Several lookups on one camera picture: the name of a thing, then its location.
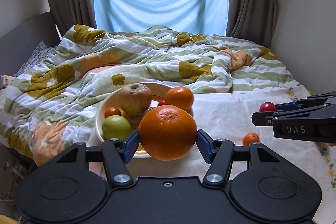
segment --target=gray headboard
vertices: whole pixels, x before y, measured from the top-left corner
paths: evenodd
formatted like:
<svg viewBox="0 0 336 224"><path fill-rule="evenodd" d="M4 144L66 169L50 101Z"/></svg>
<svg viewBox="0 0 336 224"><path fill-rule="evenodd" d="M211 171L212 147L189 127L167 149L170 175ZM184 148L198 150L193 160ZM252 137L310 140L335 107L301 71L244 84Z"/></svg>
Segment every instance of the gray headboard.
<svg viewBox="0 0 336 224"><path fill-rule="evenodd" d="M0 37L0 75L15 74L41 41L48 47L58 46L60 42L50 12L32 18Z"/></svg>

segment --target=fruit bowl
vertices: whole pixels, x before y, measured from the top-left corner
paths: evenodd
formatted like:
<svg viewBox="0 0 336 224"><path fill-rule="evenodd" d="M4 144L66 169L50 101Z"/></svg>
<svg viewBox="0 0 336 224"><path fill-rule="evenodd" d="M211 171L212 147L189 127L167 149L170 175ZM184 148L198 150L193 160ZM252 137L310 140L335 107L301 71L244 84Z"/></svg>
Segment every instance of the fruit bowl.
<svg viewBox="0 0 336 224"><path fill-rule="evenodd" d="M169 85L165 84L160 84L160 83L154 83L154 82L142 82L138 84L143 84L146 85L147 87L150 88L152 92L152 103L151 107L157 106L160 100L163 100L167 91L170 90L172 87ZM122 111L121 107L119 106L118 103L118 92L120 89L116 90L115 92L111 93L108 95L105 100L102 101L100 107L98 108L96 117L95 117L95 123L94 123L94 128L95 132L98 136L98 139L101 142L104 142L105 139L103 138L103 132L102 132L102 123L104 121L104 112L107 108L109 107L117 107L122 114L124 112ZM137 130L138 123L131 123L132 129L135 131ZM149 158L150 156L142 149L140 146L139 149L136 151L134 154L133 158L134 159L143 159L143 158Z"/></svg>

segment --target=blue gripper pad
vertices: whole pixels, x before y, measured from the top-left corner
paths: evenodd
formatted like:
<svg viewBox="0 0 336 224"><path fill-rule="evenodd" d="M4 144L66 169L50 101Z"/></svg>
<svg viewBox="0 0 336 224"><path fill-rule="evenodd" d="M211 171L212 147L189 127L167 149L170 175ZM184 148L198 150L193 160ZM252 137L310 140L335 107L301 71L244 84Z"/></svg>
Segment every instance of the blue gripper pad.
<svg viewBox="0 0 336 224"><path fill-rule="evenodd" d="M297 103L292 102L292 103L284 103L284 104L277 104L275 105L277 110L282 110L282 111L292 111L292 110L298 110L302 109L301 106L299 106Z"/></svg>
<svg viewBox="0 0 336 224"><path fill-rule="evenodd" d="M211 151L210 142L199 131L197 131L196 145L198 150L201 152L204 161L207 164L211 164L214 159L214 154Z"/></svg>
<svg viewBox="0 0 336 224"><path fill-rule="evenodd" d="M121 159L125 164L130 163L133 158L135 152L139 147L139 133L136 132L129 140L125 143L125 151L121 155Z"/></svg>

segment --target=light blue cloth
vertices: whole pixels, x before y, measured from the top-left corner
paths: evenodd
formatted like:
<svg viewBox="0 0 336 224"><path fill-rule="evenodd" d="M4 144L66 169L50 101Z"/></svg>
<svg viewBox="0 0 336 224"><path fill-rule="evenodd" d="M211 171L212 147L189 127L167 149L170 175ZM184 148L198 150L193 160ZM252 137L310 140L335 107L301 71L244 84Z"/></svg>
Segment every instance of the light blue cloth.
<svg viewBox="0 0 336 224"><path fill-rule="evenodd" d="M139 32L161 24L179 32L226 34L229 0L94 0L99 29Z"/></svg>

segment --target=cherry tomato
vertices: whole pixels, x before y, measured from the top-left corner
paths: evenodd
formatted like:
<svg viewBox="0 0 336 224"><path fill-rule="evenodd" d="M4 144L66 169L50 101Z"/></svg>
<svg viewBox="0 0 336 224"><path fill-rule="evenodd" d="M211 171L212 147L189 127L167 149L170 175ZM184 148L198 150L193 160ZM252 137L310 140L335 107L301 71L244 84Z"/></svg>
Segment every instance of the cherry tomato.
<svg viewBox="0 0 336 224"><path fill-rule="evenodd" d="M165 105L166 104L166 101L165 100L161 100L158 104L157 104L157 106L163 106L163 105Z"/></svg>
<svg viewBox="0 0 336 224"><path fill-rule="evenodd" d="M275 106L275 104L271 102L263 103L259 108L259 112L276 111L276 110L277 110L277 107Z"/></svg>
<svg viewBox="0 0 336 224"><path fill-rule="evenodd" d="M121 116L121 111L116 107L109 107L105 110L104 118L106 119L109 116L119 115Z"/></svg>

